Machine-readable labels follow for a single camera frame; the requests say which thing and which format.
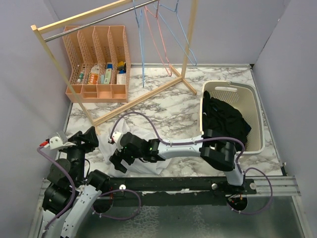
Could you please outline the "white t shirt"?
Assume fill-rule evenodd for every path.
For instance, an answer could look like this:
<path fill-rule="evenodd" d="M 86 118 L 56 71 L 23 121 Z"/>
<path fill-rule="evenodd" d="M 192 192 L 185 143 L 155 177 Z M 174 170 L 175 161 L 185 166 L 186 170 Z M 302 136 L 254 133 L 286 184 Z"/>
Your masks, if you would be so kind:
<path fill-rule="evenodd" d="M 115 126 L 114 133 L 122 133 L 122 149 L 117 144 L 109 143 L 109 136 Z M 112 177 L 161 176 L 162 171 L 170 164 L 169 160 L 161 160 L 158 154 L 150 152 L 150 146 L 158 146 L 158 137 L 153 130 L 128 124 L 121 119 L 117 125 L 110 127 L 98 135 L 99 149 L 108 166 L 106 174 Z"/>

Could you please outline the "pink clothes hanger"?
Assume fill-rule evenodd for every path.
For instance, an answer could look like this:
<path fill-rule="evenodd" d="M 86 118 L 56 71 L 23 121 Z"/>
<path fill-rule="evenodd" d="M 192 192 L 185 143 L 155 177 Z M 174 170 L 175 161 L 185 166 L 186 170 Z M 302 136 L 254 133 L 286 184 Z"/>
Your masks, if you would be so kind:
<path fill-rule="evenodd" d="M 157 0 L 154 3 L 153 10 L 151 10 L 149 6 L 144 7 L 145 19 L 158 59 L 167 75 L 172 76 L 167 49 L 165 47 L 164 37 L 160 26 L 159 4 L 160 1 Z"/>

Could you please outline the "black t shirt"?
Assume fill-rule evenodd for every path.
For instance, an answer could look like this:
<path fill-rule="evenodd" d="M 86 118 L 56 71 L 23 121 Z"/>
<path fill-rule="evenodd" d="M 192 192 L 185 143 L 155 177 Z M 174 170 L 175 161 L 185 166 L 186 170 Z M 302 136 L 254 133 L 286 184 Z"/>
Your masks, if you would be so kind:
<path fill-rule="evenodd" d="M 236 138 L 246 145 L 251 126 L 242 114 L 228 103 L 214 98 L 208 91 L 203 93 L 202 128 L 213 130 L 221 136 Z"/>

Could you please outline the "blue hanger with white shirt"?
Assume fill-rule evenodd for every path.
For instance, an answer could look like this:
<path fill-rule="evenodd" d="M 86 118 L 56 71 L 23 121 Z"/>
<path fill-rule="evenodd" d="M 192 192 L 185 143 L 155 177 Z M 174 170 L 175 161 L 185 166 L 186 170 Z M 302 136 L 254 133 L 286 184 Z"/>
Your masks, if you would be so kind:
<path fill-rule="evenodd" d="M 133 8 L 136 18 L 136 23 L 138 26 L 139 33 L 139 43 L 140 43 L 140 54 L 141 54 L 141 66 L 142 66 L 142 87 L 145 87 L 145 55 L 144 55 L 144 27 L 143 27 L 143 10 L 142 7 L 137 13 L 137 8 L 135 5 L 135 1 L 133 0 Z"/>

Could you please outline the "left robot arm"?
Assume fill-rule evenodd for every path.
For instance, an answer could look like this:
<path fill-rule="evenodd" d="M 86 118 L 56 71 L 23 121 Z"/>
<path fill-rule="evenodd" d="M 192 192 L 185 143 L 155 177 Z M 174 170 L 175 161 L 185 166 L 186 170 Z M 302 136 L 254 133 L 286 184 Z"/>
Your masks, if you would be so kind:
<path fill-rule="evenodd" d="M 109 176 L 84 172 L 85 156 L 99 146 L 94 126 L 71 137 L 56 132 L 37 151 L 51 162 L 44 192 L 41 234 L 44 238 L 73 238 L 99 196 L 108 193 Z"/>

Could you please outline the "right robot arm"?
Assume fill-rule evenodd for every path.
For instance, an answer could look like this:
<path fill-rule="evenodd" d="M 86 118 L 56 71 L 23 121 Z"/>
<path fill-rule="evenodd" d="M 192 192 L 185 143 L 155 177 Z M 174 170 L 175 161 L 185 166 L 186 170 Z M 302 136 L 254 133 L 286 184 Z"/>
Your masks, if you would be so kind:
<path fill-rule="evenodd" d="M 123 173 L 127 171 L 123 161 L 131 165 L 137 159 L 144 163 L 157 163 L 176 157 L 197 157 L 212 168 L 224 172 L 231 193 L 238 194 L 246 186 L 245 175 L 238 164 L 244 144 L 210 129 L 202 135 L 174 141 L 161 138 L 145 140 L 130 132 L 113 132 L 108 142 L 116 146 L 109 160 L 116 170 Z"/>

